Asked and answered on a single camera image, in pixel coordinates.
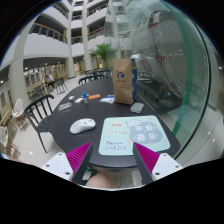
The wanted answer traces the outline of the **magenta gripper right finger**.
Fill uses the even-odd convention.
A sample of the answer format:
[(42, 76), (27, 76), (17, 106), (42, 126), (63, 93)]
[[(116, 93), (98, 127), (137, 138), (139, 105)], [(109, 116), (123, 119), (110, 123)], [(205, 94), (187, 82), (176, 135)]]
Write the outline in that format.
[(152, 183), (152, 171), (159, 159), (159, 155), (136, 142), (133, 143), (133, 155), (142, 177), (142, 184)]

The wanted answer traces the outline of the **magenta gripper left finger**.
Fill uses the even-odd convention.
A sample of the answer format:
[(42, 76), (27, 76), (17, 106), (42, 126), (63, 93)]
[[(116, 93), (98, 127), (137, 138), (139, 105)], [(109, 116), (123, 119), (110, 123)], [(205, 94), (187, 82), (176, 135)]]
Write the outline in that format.
[(73, 149), (72, 151), (66, 154), (67, 160), (74, 173), (75, 184), (83, 184), (82, 178), (88, 167), (92, 151), (93, 146), (92, 143), (89, 142)]

